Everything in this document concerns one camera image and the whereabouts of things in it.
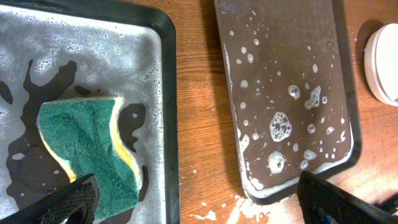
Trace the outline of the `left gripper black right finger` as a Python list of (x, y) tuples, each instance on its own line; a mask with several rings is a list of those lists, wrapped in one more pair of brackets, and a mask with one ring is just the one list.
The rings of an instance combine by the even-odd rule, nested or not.
[(303, 171), (297, 197), (305, 223), (397, 223), (397, 216), (375, 207), (319, 176)]

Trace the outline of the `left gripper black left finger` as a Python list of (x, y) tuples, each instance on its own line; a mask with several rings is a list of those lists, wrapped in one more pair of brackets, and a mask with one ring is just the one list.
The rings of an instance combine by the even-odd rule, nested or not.
[(99, 199), (96, 176), (87, 174), (1, 223), (93, 223)]

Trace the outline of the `yellow green sponge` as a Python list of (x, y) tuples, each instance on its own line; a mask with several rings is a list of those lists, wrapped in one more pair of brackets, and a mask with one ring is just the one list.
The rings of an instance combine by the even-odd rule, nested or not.
[(118, 128), (122, 98), (87, 98), (44, 103), (38, 115), (46, 150), (71, 182), (94, 174), (100, 197), (97, 220), (139, 203), (142, 175)]

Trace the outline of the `cream white plate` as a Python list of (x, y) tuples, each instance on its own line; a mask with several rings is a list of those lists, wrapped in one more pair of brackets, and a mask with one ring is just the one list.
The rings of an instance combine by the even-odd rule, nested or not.
[(397, 106), (397, 24), (373, 33), (364, 48), (364, 72), (373, 95)]

